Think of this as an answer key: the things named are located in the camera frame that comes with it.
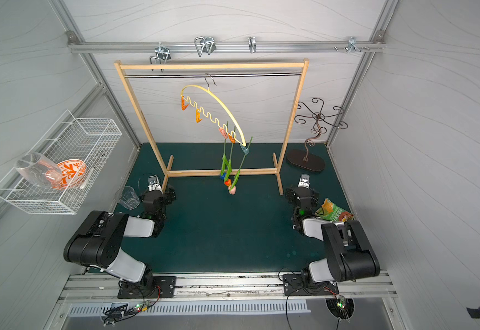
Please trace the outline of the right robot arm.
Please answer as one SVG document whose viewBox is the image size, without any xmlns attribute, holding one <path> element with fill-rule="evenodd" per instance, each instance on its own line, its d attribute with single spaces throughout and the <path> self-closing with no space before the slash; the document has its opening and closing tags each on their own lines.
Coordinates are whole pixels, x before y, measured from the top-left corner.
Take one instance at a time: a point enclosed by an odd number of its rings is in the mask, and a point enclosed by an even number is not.
<svg viewBox="0 0 480 330">
<path fill-rule="evenodd" d="M 337 295 L 340 282 L 380 275 L 380 263 L 362 224 L 356 219 L 323 219 L 327 212 L 317 207 L 318 196 L 305 186 L 285 190 L 285 198 L 293 206 L 292 228 L 304 237 L 319 240 L 325 252 L 299 275 L 283 277 L 292 288 L 288 295 Z"/>
</svg>

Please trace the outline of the teal clothes peg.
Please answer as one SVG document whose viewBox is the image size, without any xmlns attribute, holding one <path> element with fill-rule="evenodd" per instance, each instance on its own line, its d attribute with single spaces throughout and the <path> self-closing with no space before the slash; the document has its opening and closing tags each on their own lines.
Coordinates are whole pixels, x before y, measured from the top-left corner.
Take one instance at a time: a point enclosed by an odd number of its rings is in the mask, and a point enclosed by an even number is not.
<svg viewBox="0 0 480 330">
<path fill-rule="evenodd" d="M 241 150 L 245 155 L 249 154 L 249 144 L 246 144 L 245 146 L 240 144 Z"/>
</svg>

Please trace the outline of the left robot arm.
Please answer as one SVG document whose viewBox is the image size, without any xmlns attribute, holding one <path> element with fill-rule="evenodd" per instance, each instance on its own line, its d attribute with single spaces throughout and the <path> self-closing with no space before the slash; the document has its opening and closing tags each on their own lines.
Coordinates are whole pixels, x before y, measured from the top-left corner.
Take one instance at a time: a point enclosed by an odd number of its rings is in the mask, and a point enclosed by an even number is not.
<svg viewBox="0 0 480 330">
<path fill-rule="evenodd" d="M 67 242 L 63 258 L 69 263 L 95 268 L 119 279 L 119 299 L 172 298 L 175 276 L 154 276 L 150 265 L 122 249 L 124 238 L 156 238 L 166 222 L 166 207 L 176 200 L 172 186 L 154 188 L 144 195 L 145 213 L 94 210 Z"/>
</svg>

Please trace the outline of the orange tulip flower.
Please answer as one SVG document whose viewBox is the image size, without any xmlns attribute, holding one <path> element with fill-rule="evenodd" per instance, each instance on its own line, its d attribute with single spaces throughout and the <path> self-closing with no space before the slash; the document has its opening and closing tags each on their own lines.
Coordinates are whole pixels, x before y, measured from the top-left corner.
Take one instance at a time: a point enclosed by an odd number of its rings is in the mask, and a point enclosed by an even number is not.
<svg viewBox="0 0 480 330">
<path fill-rule="evenodd" d="M 230 147 L 230 152 L 229 152 L 229 156 L 226 156 L 227 157 L 227 165 L 226 165 L 226 176 L 225 178 L 223 179 L 223 183 L 226 185 L 226 186 L 229 186 L 230 184 L 228 184 L 227 182 L 230 181 L 229 177 L 230 177 L 230 174 L 232 172 L 232 157 L 233 157 L 233 151 L 234 151 L 234 146 L 236 144 L 234 143 L 231 143 L 231 147 Z"/>
</svg>

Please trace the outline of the blue tulip flower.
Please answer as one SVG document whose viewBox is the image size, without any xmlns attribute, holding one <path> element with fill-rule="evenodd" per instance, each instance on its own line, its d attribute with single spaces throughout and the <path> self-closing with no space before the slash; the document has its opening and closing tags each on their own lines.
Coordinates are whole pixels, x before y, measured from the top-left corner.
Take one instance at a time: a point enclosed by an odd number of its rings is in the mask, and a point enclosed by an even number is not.
<svg viewBox="0 0 480 330">
<path fill-rule="evenodd" d="M 222 163 L 221 163 L 221 171 L 220 171 L 220 178 L 223 180 L 226 176 L 226 165 L 227 165 L 227 157 L 226 157 L 226 147 L 227 147 L 227 139 L 223 141 L 223 155 L 222 155 Z"/>
</svg>

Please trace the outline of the yellow wavy clothes hanger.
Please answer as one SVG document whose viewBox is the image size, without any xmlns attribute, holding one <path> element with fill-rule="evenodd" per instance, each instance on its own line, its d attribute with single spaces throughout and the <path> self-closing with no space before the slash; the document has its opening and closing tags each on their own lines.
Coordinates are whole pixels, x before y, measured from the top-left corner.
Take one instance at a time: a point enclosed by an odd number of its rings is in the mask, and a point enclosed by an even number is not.
<svg viewBox="0 0 480 330">
<path fill-rule="evenodd" d="M 192 108 L 195 113 L 200 110 L 202 120 L 206 119 L 212 122 L 218 129 L 223 127 L 228 135 L 234 136 L 236 144 L 245 146 L 248 141 L 239 121 L 223 100 L 211 90 L 211 86 L 216 85 L 215 78 L 212 75 L 206 75 L 204 80 L 205 85 L 193 83 L 181 88 L 179 93 L 180 106 L 183 96 L 188 108 Z"/>
</svg>

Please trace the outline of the pink tulip flower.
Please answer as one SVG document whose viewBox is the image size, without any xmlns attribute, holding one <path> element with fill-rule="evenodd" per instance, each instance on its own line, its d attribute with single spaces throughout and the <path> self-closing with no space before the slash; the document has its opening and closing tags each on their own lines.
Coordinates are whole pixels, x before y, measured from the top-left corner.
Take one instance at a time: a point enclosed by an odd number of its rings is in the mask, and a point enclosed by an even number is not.
<svg viewBox="0 0 480 330">
<path fill-rule="evenodd" d="M 235 176 L 234 176 L 234 181 L 233 181 L 232 184 L 228 187 L 228 191 L 229 191 L 230 195 L 235 195 L 236 192 L 237 192 L 236 185 L 237 185 L 238 179 L 239 179 L 239 177 L 240 177 L 241 169 L 242 169 L 242 166 L 243 166 L 243 163 L 244 163 L 244 161 L 245 161 L 246 156 L 247 156 L 247 155 L 244 154 L 243 159 L 242 159 L 242 161 L 241 161 L 241 164 L 240 164 L 240 166 L 239 166 L 239 168 L 238 168 L 238 171 L 236 172 L 236 174 L 235 174 Z"/>
</svg>

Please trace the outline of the pink clothes peg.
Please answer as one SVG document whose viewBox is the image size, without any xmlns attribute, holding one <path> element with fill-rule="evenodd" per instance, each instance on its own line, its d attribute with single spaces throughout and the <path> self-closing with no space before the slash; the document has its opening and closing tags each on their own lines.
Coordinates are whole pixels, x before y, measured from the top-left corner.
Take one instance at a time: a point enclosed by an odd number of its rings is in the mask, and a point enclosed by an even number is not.
<svg viewBox="0 0 480 330">
<path fill-rule="evenodd" d="M 225 129 L 223 129 L 222 127 L 219 128 L 219 132 L 225 139 L 228 138 L 227 131 Z"/>
</svg>

